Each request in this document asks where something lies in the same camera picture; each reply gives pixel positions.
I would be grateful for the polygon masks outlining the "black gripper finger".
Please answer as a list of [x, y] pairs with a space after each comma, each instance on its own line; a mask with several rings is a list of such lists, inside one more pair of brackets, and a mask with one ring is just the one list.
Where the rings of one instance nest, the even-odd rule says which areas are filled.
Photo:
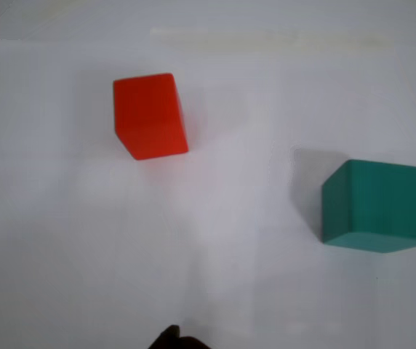
[[149, 346], [148, 349], [177, 349], [180, 347], [180, 327], [168, 326]]
[[178, 347], [179, 349], [210, 349], [210, 347], [195, 337], [180, 337], [178, 339]]

